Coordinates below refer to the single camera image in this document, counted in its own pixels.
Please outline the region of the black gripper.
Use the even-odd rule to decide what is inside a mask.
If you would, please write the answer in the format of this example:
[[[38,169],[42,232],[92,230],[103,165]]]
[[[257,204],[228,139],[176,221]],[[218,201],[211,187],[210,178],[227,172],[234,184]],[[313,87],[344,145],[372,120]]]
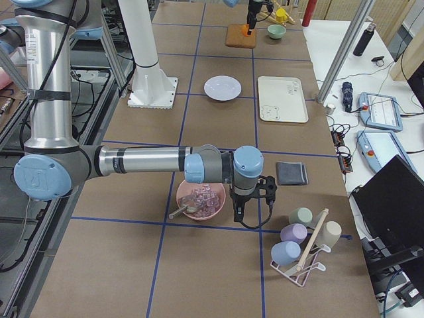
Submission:
[[[255,189],[252,193],[247,195],[240,195],[235,192],[235,190],[231,190],[231,198],[233,201],[233,210],[234,210],[234,222],[241,223],[244,219],[244,206],[245,203],[250,199],[258,198],[258,189]]]
[[[262,8],[261,0],[249,0],[248,1],[248,14],[246,17],[246,35],[251,36],[254,32],[255,24],[257,22],[257,14]]]

